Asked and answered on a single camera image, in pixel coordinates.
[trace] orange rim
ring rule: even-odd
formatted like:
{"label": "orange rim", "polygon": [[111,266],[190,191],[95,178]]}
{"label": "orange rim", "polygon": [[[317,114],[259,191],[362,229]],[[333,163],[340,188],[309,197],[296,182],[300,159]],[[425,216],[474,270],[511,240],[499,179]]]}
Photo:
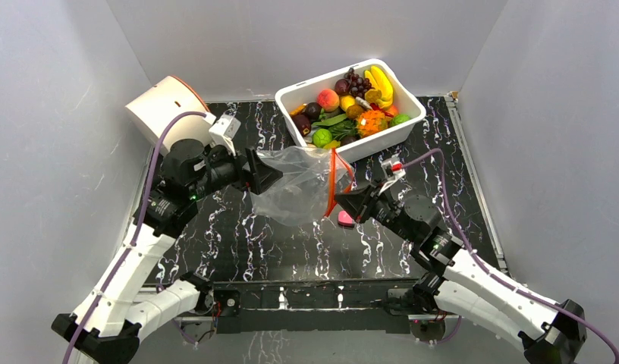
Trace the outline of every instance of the orange rim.
{"label": "orange rim", "polygon": [[330,177],[329,177],[329,198],[328,198],[328,208],[327,210],[325,210],[325,215],[324,217],[328,217],[330,216],[331,212],[334,210],[334,207],[336,207],[337,203],[336,200],[334,199],[334,195],[335,195],[335,190],[336,190],[336,158],[338,158],[339,161],[341,161],[341,163],[343,163],[343,165],[345,166],[345,169],[347,169],[347,174],[350,175],[350,185],[347,186],[344,190],[345,193],[348,193],[352,190],[352,185],[354,183],[354,172],[352,171],[352,167],[350,167],[350,165],[343,160],[343,158],[336,153],[336,149],[332,149],[331,150],[331,160],[330,160]]}
{"label": "orange rim", "polygon": [[178,76],[171,75],[171,77],[180,81],[180,83],[182,83],[186,88],[188,88],[189,91],[191,91],[191,93],[196,96],[196,99],[198,99],[198,101],[200,101],[200,103],[203,104],[203,107],[205,108],[205,110],[209,111],[209,106],[207,106],[207,104],[205,103],[205,100],[203,100],[203,98],[200,97],[200,95],[198,95],[198,93],[196,92],[196,90],[193,89],[193,87],[187,85],[187,83],[181,80],[180,78],[178,78]]}

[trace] green vegetable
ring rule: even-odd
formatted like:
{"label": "green vegetable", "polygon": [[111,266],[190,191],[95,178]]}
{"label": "green vegetable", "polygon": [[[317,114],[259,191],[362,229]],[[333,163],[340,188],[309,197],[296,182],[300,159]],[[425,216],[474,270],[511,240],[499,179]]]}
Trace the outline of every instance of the green vegetable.
{"label": "green vegetable", "polygon": [[343,120],[347,119],[346,114],[336,115],[333,118],[325,119],[324,121],[319,121],[318,123],[314,123],[316,127],[330,127],[332,125],[336,125]]}
{"label": "green vegetable", "polygon": [[410,116],[406,115],[406,114],[399,114],[397,116],[395,116],[394,118],[392,118],[392,121],[390,121],[390,126],[391,127],[396,127],[399,124],[403,124],[406,121],[409,121],[411,119]]}
{"label": "green vegetable", "polygon": [[324,121],[325,119],[333,118],[336,115],[343,114],[341,108],[336,108],[334,111],[326,112],[324,108],[321,109],[321,114],[319,115],[319,121]]}
{"label": "green vegetable", "polygon": [[328,128],[334,140],[357,135],[357,125],[352,120],[344,120]]}
{"label": "green vegetable", "polygon": [[319,129],[312,135],[312,142],[317,148],[322,148],[332,141],[331,133],[327,129]]}

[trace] plum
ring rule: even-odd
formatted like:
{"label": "plum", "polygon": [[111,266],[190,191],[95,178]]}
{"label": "plum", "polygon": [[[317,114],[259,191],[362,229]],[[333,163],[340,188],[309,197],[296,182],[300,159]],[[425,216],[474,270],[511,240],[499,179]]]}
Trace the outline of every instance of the plum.
{"label": "plum", "polygon": [[305,106],[303,114],[305,114],[310,121],[317,121],[321,116],[321,105],[316,102],[310,102]]}
{"label": "plum", "polygon": [[341,146],[346,146],[347,144],[354,143],[357,141],[355,136],[348,135],[345,138],[341,139]]}
{"label": "plum", "polygon": [[347,82],[347,80],[345,79],[340,79],[338,81],[336,81],[336,84],[334,85],[334,91],[339,95],[339,96],[345,96],[347,95],[347,93],[350,90],[350,83]]}
{"label": "plum", "polygon": [[296,128],[303,136],[306,136],[310,133],[310,131],[312,131],[312,123],[310,123],[310,120],[307,118],[307,116],[303,114],[298,114],[296,116],[293,116],[291,120],[294,122],[294,125],[296,125]]}

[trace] black marble tabletop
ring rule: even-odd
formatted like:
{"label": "black marble tabletop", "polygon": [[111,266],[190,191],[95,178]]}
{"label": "black marble tabletop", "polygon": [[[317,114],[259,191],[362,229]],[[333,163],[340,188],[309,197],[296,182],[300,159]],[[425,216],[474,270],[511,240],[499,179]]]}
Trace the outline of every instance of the black marble tabletop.
{"label": "black marble tabletop", "polygon": [[[355,185],[382,177],[381,161],[399,153],[408,162],[431,148],[446,155],[448,196],[457,220],[479,255],[496,266],[497,259],[468,174],[457,135],[443,97],[420,97],[427,116],[408,140],[353,163]],[[284,117],[274,102],[210,104],[218,116],[228,113],[242,125],[234,138],[237,150],[278,150],[292,146]],[[431,158],[407,170],[391,192],[398,199],[418,193],[442,210],[438,162]],[[418,278],[423,270],[410,258],[410,244],[369,219],[348,230],[330,218],[288,227],[252,213],[248,195],[225,188],[198,202],[198,215],[167,251],[147,284],[171,283],[186,271],[212,281],[315,281],[357,278]]]}

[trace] white plastic bin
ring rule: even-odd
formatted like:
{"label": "white plastic bin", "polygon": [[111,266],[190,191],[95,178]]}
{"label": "white plastic bin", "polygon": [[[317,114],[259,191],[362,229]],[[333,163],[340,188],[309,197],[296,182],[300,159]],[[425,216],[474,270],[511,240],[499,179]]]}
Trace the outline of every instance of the white plastic bin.
{"label": "white plastic bin", "polygon": [[401,114],[407,114],[413,118],[409,121],[399,124],[396,127],[389,127],[380,133],[376,133],[372,136],[357,140],[355,143],[337,148],[336,151],[348,162],[354,162],[359,159],[365,158],[368,155],[372,155],[376,152],[382,151],[390,146],[404,142],[414,125],[426,116],[426,110],[421,102],[409,93],[401,82],[397,79],[397,76],[392,72],[390,67],[381,60],[369,59],[351,66],[343,67],[340,70],[324,74],[322,76],[314,77],[307,81],[297,83],[293,86],[280,89],[275,96],[276,104],[282,110],[285,116],[285,123],[288,126],[288,130],[291,137],[297,146],[307,146],[303,135],[292,122],[288,110],[294,110],[299,105],[314,102],[316,97],[323,89],[333,89],[337,80],[343,78],[343,75],[347,73],[347,70],[354,68],[354,70],[363,76],[365,70],[369,70],[372,66],[377,66],[383,70],[394,87],[394,105]]}

